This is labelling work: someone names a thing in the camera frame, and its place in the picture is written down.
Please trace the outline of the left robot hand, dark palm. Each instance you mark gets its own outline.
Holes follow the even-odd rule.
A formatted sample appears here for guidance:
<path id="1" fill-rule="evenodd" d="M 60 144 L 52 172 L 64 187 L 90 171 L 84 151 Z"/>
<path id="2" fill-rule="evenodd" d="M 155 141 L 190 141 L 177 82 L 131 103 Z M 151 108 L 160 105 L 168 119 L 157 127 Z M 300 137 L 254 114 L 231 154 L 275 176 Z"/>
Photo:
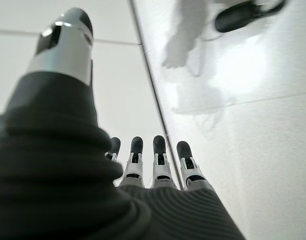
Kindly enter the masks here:
<path id="1" fill-rule="evenodd" d="M 98 126 L 93 41 L 84 10 L 63 13 L 0 114 L 0 240 L 242 240 L 187 142 L 177 144 L 184 190 L 160 135 L 151 188 L 142 138 L 118 163 L 120 140 Z"/>

